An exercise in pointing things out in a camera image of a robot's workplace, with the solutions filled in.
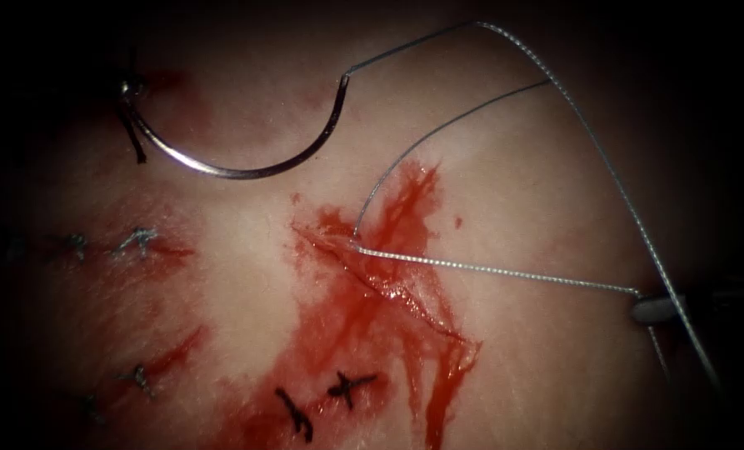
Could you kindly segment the right arm needle driver jaw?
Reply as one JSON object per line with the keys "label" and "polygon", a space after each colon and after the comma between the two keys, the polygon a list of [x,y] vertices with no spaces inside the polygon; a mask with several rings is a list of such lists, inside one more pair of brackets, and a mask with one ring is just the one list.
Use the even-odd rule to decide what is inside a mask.
{"label": "right arm needle driver jaw", "polygon": [[677,297],[679,307],[668,295],[654,297],[643,297],[632,306],[632,320],[640,325],[657,325],[678,319],[680,311],[689,318],[692,311],[689,308],[685,295]]}

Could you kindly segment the right arm needle driver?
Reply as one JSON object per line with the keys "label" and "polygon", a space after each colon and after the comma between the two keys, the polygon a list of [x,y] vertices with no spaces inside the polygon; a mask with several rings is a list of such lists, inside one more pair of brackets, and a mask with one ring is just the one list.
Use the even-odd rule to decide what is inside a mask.
{"label": "right arm needle driver", "polygon": [[743,318],[744,287],[705,287],[690,293],[695,318]]}

